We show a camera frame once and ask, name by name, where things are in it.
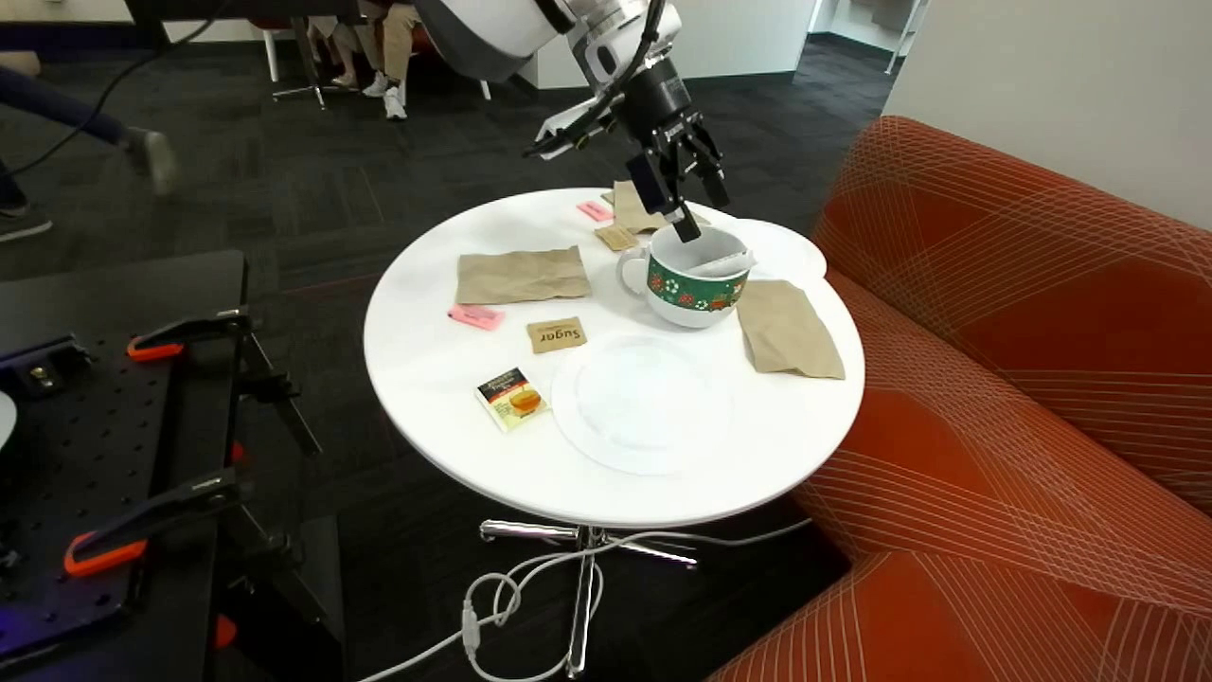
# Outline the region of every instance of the white round table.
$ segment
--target white round table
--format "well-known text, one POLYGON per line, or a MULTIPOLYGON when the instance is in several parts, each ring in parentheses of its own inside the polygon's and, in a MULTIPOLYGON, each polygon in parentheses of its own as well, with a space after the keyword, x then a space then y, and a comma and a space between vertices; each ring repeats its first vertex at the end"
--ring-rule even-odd
POLYGON ((863 344, 824 277, 826 258, 787 229, 695 209, 754 250, 754 279, 807 292, 846 363, 846 379, 759 377, 739 313, 678 330, 619 284, 619 254, 596 238, 601 222, 580 214, 601 198, 608 191, 503 198, 402 250, 364 321, 383 408, 466 489, 556 522, 695 528, 778 499, 834 456, 863 397, 863 344), (503 313, 502 330, 446 318, 462 254, 563 248, 580 248, 586 301, 494 307, 503 313), (536 356, 527 321, 551 318, 580 318, 586 344, 536 356), (508 369, 523 369, 547 397, 547 413, 517 431, 475 389, 508 369))

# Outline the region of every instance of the table top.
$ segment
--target table top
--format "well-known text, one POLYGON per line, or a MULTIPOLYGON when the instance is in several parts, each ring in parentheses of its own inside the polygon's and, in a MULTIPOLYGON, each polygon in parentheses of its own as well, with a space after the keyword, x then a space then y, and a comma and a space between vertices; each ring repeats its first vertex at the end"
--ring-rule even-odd
MULTIPOLYGON (((244 254, 137 263, 0 284, 0 349, 65 332, 144 332, 171 318, 234 307, 247 294, 244 254)), ((230 440, 234 342, 191 349, 178 408, 154 464, 154 494, 225 466, 230 440)), ((154 539, 137 610, 82 639, 3 671, 3 680, 206 680, 211 654, 218 528, 154 539)))
POLYGON ((402 436, 443 472, 508 507, 585 528, 690 528, 749 513, 816 472, 863 397, 860 332, 796 231, 695 209, 759 258, 754 279, 791 279, 834 332, 846 379, 759 377, 739 313, 678 330, 619 284, 596 238, 608 191, 503 198, 421 235, 383 273, 364 354, 402 436), (510 303, 502 330, 446 318, 462 254, 575 248, 586 301, 510 303), (527 327, 580 318, 585 349, 529 354, 527 327), (547 413, 494 423, 478 383, 523 369, 547 413))

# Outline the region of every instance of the orange upholstered chair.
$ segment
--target orange upholstered chair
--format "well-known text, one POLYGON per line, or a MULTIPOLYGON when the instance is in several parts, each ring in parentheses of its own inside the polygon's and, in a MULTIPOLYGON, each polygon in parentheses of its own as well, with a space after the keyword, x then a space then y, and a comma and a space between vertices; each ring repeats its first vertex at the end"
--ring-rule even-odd
POLYGON ((720 680, 1212 680, 1212 235, 909 119, 816 244, 869 397, 851 575, 720 680))

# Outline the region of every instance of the small packet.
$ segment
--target small packet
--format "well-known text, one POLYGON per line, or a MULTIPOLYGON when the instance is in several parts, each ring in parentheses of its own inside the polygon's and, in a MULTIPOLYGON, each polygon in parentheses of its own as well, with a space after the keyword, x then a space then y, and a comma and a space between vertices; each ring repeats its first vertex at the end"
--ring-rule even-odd
POLYGON ((615 219, 615 214, 608 203, 596 203, 596 202, 585 202, 575 209, 596 222, 611 222, 615 219))
POLYGON ((475 327, 475 330, 497 330, 502 327, 502 311, 489 307, 450 307, 446 318, 475 327))
POLYGON ((494 422, 503 431, 527 423, 541 408, 541 393, 529 387, 529 379, 518 369, 481 383, 478 397, 489 404, 494 422))
POLYGON ((580 349, 580 344, 585 344, 585 327, 580 327, 580 318, 529 321, 527 332, 529 332, 536 356, 562 354, 562 349, 580 349))

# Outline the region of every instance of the brown paper napkin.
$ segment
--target brown paper napkin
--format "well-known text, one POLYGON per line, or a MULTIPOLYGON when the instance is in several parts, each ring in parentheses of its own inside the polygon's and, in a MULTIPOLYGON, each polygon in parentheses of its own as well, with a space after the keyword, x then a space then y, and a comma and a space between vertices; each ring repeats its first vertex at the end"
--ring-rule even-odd
POLYGON ((837 344, 787 279, 749 279, 739 303, 749 363, 764 377, 846 379, 837 344))
POLYGON ((632 181, 615 181, 611 203, 615 203, 615 229, 624 229, 624 231, 643 235, 671 222, 668 215, 653 215, 643 209, 640 191, 632 181))
POLYGON ((460 307, 585 301, 586 292, 575 248, 460 258, 460 307))
POLYGON ((643 209, 640 195, 632 181, 615 181, 615 191, 608 195, 608 203, 615 209, 615 222, 599 229, 596 235, 608 244, 608 250, 624 254, 635 250, 643 235, 668 229, 668 215, 656 215, 643 209))

